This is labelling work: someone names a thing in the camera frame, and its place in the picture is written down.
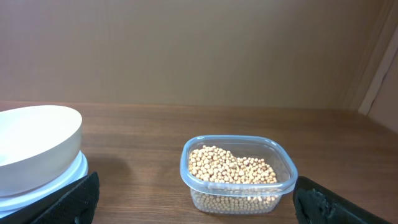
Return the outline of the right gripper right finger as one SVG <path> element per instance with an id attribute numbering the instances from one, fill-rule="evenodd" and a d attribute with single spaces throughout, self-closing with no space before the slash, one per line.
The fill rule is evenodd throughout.
<path id="1" fill-rule="evenodd" d="M 297 179 L 292 200 L 299 224 L 389 224 L 304 176 Z"/>

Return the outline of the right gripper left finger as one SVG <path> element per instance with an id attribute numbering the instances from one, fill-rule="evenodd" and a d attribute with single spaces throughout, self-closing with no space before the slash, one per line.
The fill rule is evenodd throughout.
<path id="1" fill-rule="evenodd" d="M 1 218 L 1 224 L 92 224 L 100 197 L 97 172 Z"/>

